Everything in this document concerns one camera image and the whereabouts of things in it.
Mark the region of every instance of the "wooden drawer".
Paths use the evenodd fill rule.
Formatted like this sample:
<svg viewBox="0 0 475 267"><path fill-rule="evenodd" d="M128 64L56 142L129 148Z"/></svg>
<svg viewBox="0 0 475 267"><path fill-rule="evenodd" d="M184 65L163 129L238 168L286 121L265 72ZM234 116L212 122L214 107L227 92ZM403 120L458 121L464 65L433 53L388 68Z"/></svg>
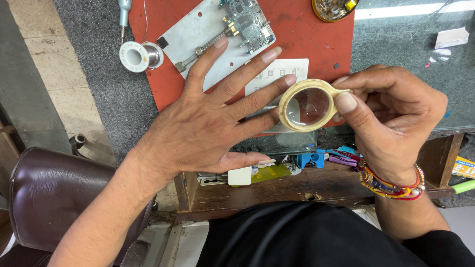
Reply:
<svg viewBox="0 0 475 267"><path fill-rule="evenodd" d="M426 174L427 193L431 198L453 194L448 186L464 134L427 141L421 148L418 164ZM322 201L353 206L373 204L374 195L360 184L352 167L325 162L323 169L309 167L295 176L271 179L232 188L227 184L200 186L195 172L175 177L180 206L179 221L224 218L245 208L283 200Z"/></svg>

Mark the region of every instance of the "hand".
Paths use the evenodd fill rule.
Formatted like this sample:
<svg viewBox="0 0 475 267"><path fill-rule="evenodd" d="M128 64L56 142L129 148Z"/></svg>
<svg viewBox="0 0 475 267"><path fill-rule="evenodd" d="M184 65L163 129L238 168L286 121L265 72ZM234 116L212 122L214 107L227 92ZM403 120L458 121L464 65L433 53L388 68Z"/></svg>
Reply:
<svg viewBox="0 0 475 267"><path fill-rule="evenodd" d="M252 114L285 92L296 77L286 75L232 105L224 104L281 53L277 47L258 55L231 74L214 92L203 93L203 81L214 62L228 46L222 38L209 47L193 64L181 97L161 112L150 129L133 148L142 161L142 170L151 177L164 174L172 179L178 172L222 173L269 160L257 152L233 153L238 142L260 134L279 122L277 110L238 120Z"/></svg>
<svg viewBox="0 0 475 267"><path fill-rule="evenodd" d="M355 130L358 151L381 179L416 182L414 163L442 119L447 96L402 67L373 65L332 84L339 113Z"/></svg>

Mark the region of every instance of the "red work mat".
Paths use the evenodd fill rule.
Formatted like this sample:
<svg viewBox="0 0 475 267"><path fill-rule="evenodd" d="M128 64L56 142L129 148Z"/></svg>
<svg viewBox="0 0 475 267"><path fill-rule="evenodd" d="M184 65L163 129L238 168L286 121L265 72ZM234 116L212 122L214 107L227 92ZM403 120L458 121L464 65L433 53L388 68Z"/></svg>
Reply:
<svg viewBox="0 0 475 267"><path fill-rule="evenodd" d="M144 0L133 0L129 13L129 23L135 40L139 43L142 42L146 28L143 2ZM201 0L146 0L148 31L145 41L156 43L158 37L199 3ZM276 38L270 48L282 48L278 58L308 58L308 78L322 79L329 83L349 74L354 12L343 20L328 23L315 15L311 0L258 0L258 3L271 22ZM180 97L185 80L166 55L162 66L146 73L159 111ZM212 92L219 83L206 93ZM242 89L228 104L244 96L245 91ZM343 122L335 123L330 120L324 127L341 124Z"/></svg>

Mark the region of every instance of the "circuit board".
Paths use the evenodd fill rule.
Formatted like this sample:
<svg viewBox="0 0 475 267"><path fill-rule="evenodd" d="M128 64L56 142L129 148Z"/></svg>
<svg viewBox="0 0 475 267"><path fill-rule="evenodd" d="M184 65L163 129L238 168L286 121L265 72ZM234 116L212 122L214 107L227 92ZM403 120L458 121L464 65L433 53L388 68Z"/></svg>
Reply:
<svg viewBox="0 0 475 267"><path fill-rule="evenodd" d="M229 14L223 20L231 28L234 36L241 33L244 41L239 44L243 47L249 44L245 54L252 54L265 44L274 41L274 33L261 7L256 0L220 0L219 7L227 6Z"/></svg>

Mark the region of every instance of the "leather chair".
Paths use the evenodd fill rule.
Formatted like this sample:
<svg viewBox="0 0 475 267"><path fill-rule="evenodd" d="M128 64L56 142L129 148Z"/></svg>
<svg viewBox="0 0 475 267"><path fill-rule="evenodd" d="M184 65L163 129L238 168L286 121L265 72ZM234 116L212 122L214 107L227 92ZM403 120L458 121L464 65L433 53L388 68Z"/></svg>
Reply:
<svg viewBox="0 0 475 267"><path fill-rule="evenodd" d="M48 252L43 255L35 252L46 266L66 231L114 172L115 168L84 157L38 147L25 150L13 169L9 188L9 215L17 242ZM152 199L130 226L114 265L143 264L153 239L153 234L145 228L154 203ZM7 262L9 254L0 258L0 265ZM36 264L31 266L41 266L38 261Z"/></svg>

